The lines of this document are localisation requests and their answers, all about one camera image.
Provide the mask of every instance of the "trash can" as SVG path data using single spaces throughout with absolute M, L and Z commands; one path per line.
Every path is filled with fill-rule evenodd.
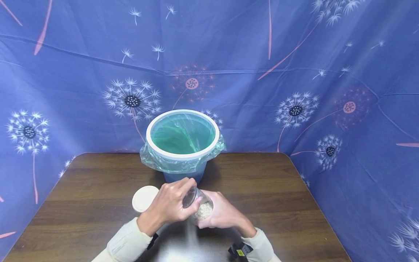
M 147 128 L 141 161 L 161 171 L 168 183 L 184 177 L 197 183 L 207 161 L 225 150 L 220 130 L 209 116 L 194 110 L 172 110 L 157 116 Z

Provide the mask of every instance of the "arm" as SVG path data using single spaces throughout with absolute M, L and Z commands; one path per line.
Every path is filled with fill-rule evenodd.
M 183 221 L 198 211 L 200 199 L 184 209 L 182 200 L 196 186 L 194 179 L 185 178 L 164 184 L 150 207 L 138 218 L 126 223 L 92 262 L 134 262 L 147 249 L 152 236 L 164 224 Z
M 199 228 L 236 227 L 241 234 L 243 243 L 253 248 L 253 251 L 247 256 L 249 262 L 281 262 L 275 255 L 265 233 L 259 228 L 255 228 L 250 220 L 230 204 L 220 192 L 202 191 L 211 198 L 214 209 L 209 218 L 198 221 Z
M 243 219 L 236 225 L 241 234 L 241 240 L 253 248 L 247 256 L 249 262 L 281 262 L 275 255 L 271 243 L 265 233 L 255 228 L 252 223 L 243 215 Z

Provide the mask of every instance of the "fabric backdrop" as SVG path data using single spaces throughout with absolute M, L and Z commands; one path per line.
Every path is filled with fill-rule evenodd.
M 289 155 L 354 262 L 419 260 L 417 0 L 0 4 L 0 260 L 75 156 L 182 108 Z

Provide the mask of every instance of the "hand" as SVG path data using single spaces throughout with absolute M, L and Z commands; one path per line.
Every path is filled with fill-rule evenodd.
M 182 205 L 186 193 L 196 185 L 193 178 L 187 177 L 170 184 L 163 184 L 150 207 L 137 219 L 140 231 L 152 236 L 162 225 L 184 221 L 196 213 L 202 198 L 195 200 L 188 208 L 183 208 Z
M 236 227 L 240 234 L 245 238 L 254 237 L 256 235 L 256 229 L 250 220 L 230 204 L 220 192 L 201 191 L 211 198 L 214 209 L 209 218 L 197 221 L 199 228 Z

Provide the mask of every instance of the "white sleeve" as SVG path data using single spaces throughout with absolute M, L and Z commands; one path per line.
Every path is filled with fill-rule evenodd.
M 243 243 L 253 248 L 253 251 L 247 255 L 249 262 L 281 262 L 275 255 L 271 243 L 265 233 L 256 228 L 256 235 L 252 238 L 241 238 Z
M 134 262 L 147 249 L 151 237 L 141 232 L 137 218 L 126 223 L 92 262 Z

